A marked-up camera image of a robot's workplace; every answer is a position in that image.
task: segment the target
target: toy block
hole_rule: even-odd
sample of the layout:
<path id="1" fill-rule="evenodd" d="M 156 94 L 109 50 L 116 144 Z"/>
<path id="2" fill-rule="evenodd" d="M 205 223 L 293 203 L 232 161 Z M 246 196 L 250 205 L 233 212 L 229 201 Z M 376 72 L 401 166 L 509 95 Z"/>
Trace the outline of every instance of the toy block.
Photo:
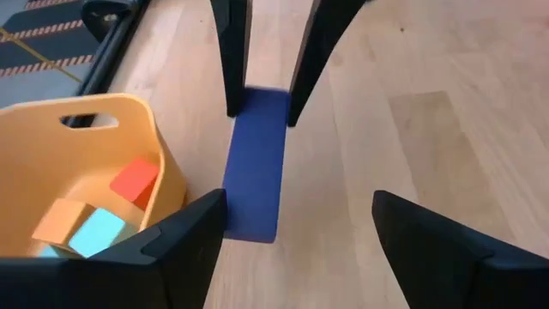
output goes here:
<path id="1" fill-rule="evenodd" d="M 137 233 L 137 229 L 106 209 L 95 210 L 69 241 L 78 254 L 89 258 Z"/>
<path id="2" fill-rule="evenodd" d="M 94 210 L 95 207 L 90 204 L 58 198 L 42 216 L 32 237 L 72 251 L 69 240 Z"/>
<path id="3" fill-rule="evenodd" d="M 143 159 L 135 159 L 111 182 L 111 190 L 145 210 L 158 172 L 156 165 Z"/>
<path id="4" fill-rule="evenodd" d="M 39 258 L 80 258 L 77 254 L 64 249 L 47 245 L 39 254 Z"/>

